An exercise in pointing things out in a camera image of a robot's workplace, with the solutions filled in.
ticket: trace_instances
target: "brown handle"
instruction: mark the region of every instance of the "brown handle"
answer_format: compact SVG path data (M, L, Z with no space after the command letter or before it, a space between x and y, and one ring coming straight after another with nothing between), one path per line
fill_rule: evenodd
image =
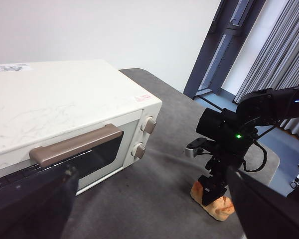
M49 166L63 159L81 153L97 145L118 138L122 131L113 124L103 128L55 143L46 147L34 148L29 152L30 159L35 160L41 167Z

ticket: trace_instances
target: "gray curtain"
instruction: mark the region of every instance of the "gray curtain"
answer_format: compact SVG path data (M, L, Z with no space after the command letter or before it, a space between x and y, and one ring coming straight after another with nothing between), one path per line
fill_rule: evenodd
M255 90L298 85L299 0L289 0L234 101ZM299 119L285 120L281 127L299 136Z

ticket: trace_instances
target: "white toaster oven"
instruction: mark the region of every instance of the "white toaster oven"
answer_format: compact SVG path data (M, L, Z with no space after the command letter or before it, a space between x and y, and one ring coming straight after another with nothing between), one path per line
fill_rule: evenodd
M161 104L103 60L0 64L0 208L65 163L80 194L136 162Z

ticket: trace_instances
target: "label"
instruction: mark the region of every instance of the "label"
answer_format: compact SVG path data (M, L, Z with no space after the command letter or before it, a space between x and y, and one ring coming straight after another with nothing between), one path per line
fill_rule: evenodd
M154 96L151 95L151 94L145 94L145 95L142 95L142 96L134 96L134 98L137 102L143 102L143 101L153 99Z
M5 64L0 65L0 71L30 71L32 68L28 64Z

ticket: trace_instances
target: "cable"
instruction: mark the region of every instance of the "cable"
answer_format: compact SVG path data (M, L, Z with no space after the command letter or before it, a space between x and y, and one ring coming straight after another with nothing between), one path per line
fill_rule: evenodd
M199 98L201 98L203 101L206 101L207 103L209 103L210 105L212 105L213 107L219 109L220 111L223 111L223 108L219 107L218 105L212 103L211 101L209 101L208 99L205 99L204 97L202 96L197 96Z
M251 119L249 121L247 121L246 123L244 123L242 126L240 126L239 130L242 130L246 125L248 125L249 123L252 123L254 120L260 119L260 117Z
M258 137L257 137L257 139L256 140L258 140L258 139L260 139L262 136L264 136L266 133L269 133L270 131L272 131L274 128L276 128L277 126L272 126L270 129L268 129L268 130L266 130L265 132L263 132L261 135L259 135Z
M257 169L254 169L254 170L248 170L246 168L247 162L246 162L245 159L243 159L244 171L245 172L249 172L249 173L255 173L255 172L258 172L258 171L262 170L264 168L264 166L266 165L266 163L267 163L267 151L257 141L255 141L254 144L255 144L255 146L259 147L263 151L263 153L264 153L264 159L263 159L263 162L260 165L260 167L257 168Z

